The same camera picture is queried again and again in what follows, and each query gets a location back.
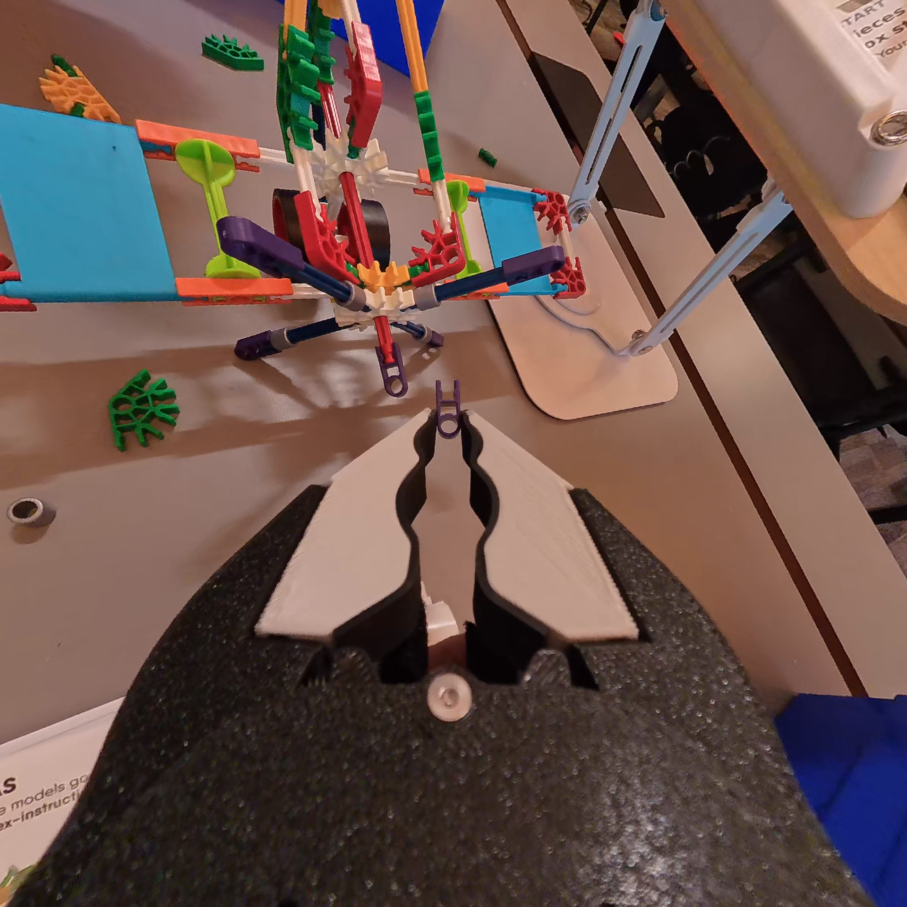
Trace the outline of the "toy instruction booklet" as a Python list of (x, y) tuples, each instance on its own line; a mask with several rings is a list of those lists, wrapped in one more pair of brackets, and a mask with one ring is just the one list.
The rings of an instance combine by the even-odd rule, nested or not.
[(2, 905), (11, 904), (70, 817), (122, 701), (2, 744)]

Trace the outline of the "colourful construction toy plane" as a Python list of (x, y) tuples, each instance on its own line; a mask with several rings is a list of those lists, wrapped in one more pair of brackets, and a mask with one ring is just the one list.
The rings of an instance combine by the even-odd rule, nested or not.
[(429, 92), (379, 62), (355, 2), (284, 2), (282, 146), (147, 120), (2, 104), (2, 311), (37, 304), (326, 299), (327, 319), (240, 339), (253, 361), (341, 330), (376, 332), (385, 391), (406, 394), (394, 329), (449, 299), (570, 304), (586, 294), (560, 192), (447, 170)]

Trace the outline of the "wooden and white book stand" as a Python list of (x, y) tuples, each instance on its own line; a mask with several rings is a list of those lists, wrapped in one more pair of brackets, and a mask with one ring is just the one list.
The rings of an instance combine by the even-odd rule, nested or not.
[[(905, 265), (883, 256), (887, 228), (905, 231), (905, 144), (873, 129), (905, 111), (905, 56), (885, 69), (835, 20), (826, 2), (667, 2), (667, 23), (845, 286), (881, 315), (905, 317)], [(671, 400), (665, 346), (629, 356), (650, 327), (595, 209), (573, 228), (588, 291), (577, 313), (537, 298), (520, 316), (492, 304), (532, 402), (561, 420)]]

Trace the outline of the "printed instruction sheet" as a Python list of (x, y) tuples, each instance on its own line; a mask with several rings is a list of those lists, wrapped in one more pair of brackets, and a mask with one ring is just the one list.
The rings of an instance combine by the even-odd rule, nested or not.
[(906, 53), (905, 1), (830, 1), (832, 14), (850, 37), (885, 69)]

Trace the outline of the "blue plastic bin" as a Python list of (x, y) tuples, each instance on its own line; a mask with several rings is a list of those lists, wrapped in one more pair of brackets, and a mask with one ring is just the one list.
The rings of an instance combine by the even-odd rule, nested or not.
[(906, 904), (906, 697), (801, 694), (776, 728), (812, 810), (880, 906)]
[[(368, 25), (376, 57), (395, 71), (410, 75), (395, 1), (355, 2), (360, 20)], [(428, 51), (444, 1), (414, 1), (414, 12), (423, 52)]]

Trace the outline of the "yellow plastic rod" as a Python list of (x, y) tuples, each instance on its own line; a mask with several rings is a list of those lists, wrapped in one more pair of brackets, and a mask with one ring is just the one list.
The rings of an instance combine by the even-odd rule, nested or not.
[(425, 70), (425, 56), (418, 30), (414, 2), (397, 0), (395, 4), (414, 94), (427, 93), (428, 82)]

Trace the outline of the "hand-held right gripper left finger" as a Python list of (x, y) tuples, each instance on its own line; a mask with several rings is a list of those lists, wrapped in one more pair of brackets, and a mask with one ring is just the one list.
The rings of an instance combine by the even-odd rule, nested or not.
[(413, 522), (426, 501), (436, 411), (424, 409), (337, 472), (255, 631), (357, 648), (385, 683), (427, 672), (427, 625)]

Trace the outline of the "yellow connector with green rod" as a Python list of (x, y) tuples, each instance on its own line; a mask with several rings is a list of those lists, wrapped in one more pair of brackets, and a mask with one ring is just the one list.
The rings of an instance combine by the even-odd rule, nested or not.
[(44, 71), (41, 91), (56, 112), (85, 117), (85, 77), (59, 54), (51, 55), (51, 68)]

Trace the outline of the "green fan connector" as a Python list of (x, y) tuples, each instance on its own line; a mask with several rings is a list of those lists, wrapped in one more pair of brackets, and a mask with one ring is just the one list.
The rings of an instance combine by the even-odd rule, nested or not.
[(176, 392), (166, 379), (153, 379), (143, 369), (133, 376), (107, 403), (112, 441), (122, 453), (127, 450), (127, 438), (133, 436), (139, 446), (146, 448), (149, 439), (164, 439), (158, 424), (173, 427), (180, 408)]
[(240, 44), (235, 37), (207, 35), (202, 40), (201, 53), (235, 72), (262, 72), (265, 69), (265, 61), (258, 52), (246, 43)]

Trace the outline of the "orange fan connector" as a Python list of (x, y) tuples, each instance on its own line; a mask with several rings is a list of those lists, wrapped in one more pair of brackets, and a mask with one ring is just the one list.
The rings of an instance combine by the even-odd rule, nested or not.
[(54, 111), (121, 125), (119, 114), (80, 69), (57, 54), (51, 63), (39, 78), (39, 88)]

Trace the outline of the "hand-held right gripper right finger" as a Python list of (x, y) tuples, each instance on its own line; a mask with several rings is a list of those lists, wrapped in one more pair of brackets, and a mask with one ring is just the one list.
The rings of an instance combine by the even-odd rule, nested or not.
[(574, 500), (574, 487), (478, 414), (461, 418), (475, 550), (466, 667), (515, 685), (542, 650), (595, 686), (581, 647), (638, 643), (640, 625)]

